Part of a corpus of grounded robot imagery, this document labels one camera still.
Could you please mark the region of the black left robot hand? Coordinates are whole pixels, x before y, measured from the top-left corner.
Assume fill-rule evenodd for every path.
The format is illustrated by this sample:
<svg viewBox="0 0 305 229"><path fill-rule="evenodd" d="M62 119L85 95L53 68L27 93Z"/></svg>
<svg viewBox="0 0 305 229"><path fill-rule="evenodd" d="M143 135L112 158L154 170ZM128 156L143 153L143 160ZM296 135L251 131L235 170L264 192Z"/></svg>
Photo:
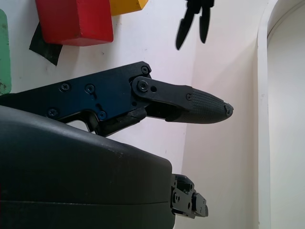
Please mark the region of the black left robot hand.
<svg viewBox="0 0 305 229"><path fill-rule="evenodd" d="M181 19L178 32L176 35L175 46L177 50L180 50L183 45L195 14L202 13L199 18L199 34L202 43L206 43L210 18L211 18L211 8L214 6L214 0L187 0L186 1L186 12L184 17Z"/></svg>

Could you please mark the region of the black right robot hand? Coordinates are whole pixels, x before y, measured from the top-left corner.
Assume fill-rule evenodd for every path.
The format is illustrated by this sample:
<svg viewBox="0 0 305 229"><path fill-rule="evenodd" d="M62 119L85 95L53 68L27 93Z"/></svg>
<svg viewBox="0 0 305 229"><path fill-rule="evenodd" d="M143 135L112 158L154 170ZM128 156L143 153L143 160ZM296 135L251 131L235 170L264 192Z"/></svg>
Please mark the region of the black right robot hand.
<svg viewBox="0 0 305 229"><path fill-rule="evenodd" d="M176 216L208 216L167 159L109 136L146 117L213 124L234 109L150 72L136 62L1 96L1 228L171 229Z"/></svg>

